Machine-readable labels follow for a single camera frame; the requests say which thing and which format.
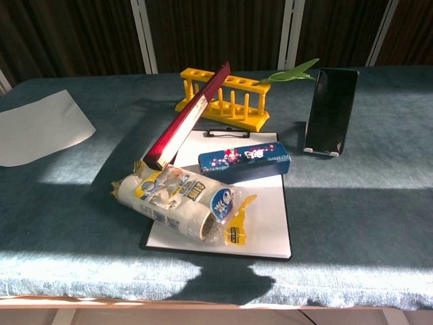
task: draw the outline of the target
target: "black phone screen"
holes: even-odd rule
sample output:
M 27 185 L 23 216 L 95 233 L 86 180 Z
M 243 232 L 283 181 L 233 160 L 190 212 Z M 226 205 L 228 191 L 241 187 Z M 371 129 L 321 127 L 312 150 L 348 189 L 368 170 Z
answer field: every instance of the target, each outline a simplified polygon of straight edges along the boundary
M 327 154 L 343 152 L 358 75 L 356 70 L 319 70 L 305 148 Z

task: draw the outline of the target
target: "blue pencil case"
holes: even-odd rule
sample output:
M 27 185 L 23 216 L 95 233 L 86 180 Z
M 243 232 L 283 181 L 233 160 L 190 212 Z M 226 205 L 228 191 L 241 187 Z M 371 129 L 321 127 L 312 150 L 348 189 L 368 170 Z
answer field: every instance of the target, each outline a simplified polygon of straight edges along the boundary
M 226 184 L 283 175 L 289 171 L 290 156 L 281 142 L 230 148 L 198 156 L 202 175 Z

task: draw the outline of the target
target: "blue carpet table cover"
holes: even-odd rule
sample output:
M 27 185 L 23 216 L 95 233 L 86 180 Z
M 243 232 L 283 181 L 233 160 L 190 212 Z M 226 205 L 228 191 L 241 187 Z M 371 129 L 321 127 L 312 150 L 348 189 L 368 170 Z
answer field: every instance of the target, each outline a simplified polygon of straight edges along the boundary
M 110 183 L 131 172 L 176 116 L 178 74 L 13 88 L 0 112 L 67 89 L 97 131 L 0 168 L 0 295 L 433 308 L 433 66 L 359 70 L 339 158 L 302 154 L 314 82 L 275 84 L 267 96 L 262 131 L 278 132 L 292 155 L 291 261 L 139 248 L 151 221 L 110 196 Z M 218 127 L 204 119 L 197 126 Z

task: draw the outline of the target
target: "white paper on clipboard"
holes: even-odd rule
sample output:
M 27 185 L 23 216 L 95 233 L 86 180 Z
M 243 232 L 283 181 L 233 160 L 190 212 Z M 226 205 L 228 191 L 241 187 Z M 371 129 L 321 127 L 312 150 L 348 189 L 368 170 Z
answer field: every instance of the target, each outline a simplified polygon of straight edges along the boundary
M 239 135 L 236 131 L 213 131 L 214 137 L 204 137 L 205 131 L 192 131 L 185 140 L 174 165 L 200 173 L 198 155 L 228 148 L 276 142 L 276 133 L 250 133 L 250 137 L 227 137 Z M 244 246 L 208 246 L 194 242 L 185 236 L 155 222 L 147 239 L 147 247 L 168 248 L 185 251 L 225 253 L 289 259 L 292 256 L 284 200 L 283 179 L 280 175 L 243 181 L 235 184 L 247 195 L 257 194 L 246 210 Z

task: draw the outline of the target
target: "curtain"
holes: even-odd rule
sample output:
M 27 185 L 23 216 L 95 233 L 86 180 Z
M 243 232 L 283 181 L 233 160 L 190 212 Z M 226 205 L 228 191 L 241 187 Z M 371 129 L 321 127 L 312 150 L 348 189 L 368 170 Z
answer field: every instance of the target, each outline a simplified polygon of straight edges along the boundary
M 433 64 L 433 3 L 400 0 L 376 65 Z
M 284 0 L 146 0 L 160 72 L 277 68 Z
M 0 0 L 0 69 L 39 77 L 144 73 L 129 0 Z
M 296 63 L 364 66 L 388 0 L 306 0 Z

